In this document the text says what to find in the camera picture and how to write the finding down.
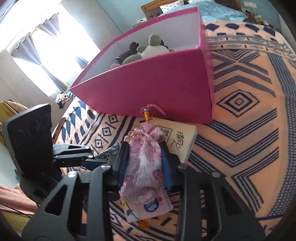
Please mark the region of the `pink sleeved left forearm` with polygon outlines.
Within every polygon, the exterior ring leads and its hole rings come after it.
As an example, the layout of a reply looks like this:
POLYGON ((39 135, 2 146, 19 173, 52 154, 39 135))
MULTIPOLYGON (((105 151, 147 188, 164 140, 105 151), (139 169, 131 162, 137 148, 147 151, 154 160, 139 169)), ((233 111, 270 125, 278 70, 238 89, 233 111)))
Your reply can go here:
POLYGON ((33 215, 38 209, 37 204, 30 200, 17 184, 14 188, 1 186, 1 211, 21 212, 33 215))

